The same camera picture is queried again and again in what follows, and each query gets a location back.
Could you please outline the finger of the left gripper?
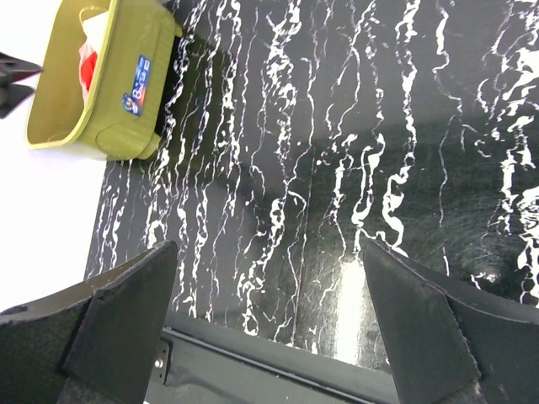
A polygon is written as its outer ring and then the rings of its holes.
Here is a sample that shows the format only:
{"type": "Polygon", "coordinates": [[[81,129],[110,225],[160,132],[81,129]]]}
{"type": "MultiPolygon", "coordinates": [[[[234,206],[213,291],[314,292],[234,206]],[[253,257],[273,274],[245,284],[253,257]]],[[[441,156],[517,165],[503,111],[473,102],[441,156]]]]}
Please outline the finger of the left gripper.
{"type": "Polygon", "coordinates": [[[20,82],[41,73],[41,66],[1,53],[0,115],[2,118],[6,118],[35,92],[32,87],[20,84],[20,82]]]}

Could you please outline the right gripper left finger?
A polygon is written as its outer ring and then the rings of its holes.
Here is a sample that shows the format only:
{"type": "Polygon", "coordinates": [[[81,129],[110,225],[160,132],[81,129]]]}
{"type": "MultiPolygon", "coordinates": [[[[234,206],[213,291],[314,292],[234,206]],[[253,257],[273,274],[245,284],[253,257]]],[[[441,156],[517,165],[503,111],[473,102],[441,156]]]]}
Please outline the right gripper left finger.
{"type": "Polygon", "coordinates": [[[161,242],[1,313],[3,403],[142,403],[178,265],[161,242]]]}

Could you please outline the salmon pink t shirt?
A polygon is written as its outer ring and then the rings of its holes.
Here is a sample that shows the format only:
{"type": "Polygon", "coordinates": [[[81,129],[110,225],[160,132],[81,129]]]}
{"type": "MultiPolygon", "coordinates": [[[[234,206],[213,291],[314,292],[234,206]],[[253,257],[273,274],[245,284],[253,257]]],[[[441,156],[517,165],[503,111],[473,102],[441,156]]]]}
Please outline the salmon pink t shirt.
{"type": "Polygon", "coordinates": [[[104,8],[88,7],[79,13],[83,33],[86,36],[86,42],[89,47],[96,52],[101,53],[107,24],[109,21],[109,11],[104,8]]]}

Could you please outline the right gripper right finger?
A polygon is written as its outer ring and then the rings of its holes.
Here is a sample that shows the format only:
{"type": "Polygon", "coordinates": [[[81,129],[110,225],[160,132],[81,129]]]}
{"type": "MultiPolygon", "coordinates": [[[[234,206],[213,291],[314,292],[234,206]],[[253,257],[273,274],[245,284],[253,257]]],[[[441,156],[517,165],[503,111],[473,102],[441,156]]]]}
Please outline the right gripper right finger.
{"type": "Polygon", "coordinates": [[[536,403],[538,310],[363,242],[401,403],[536,403]]]}

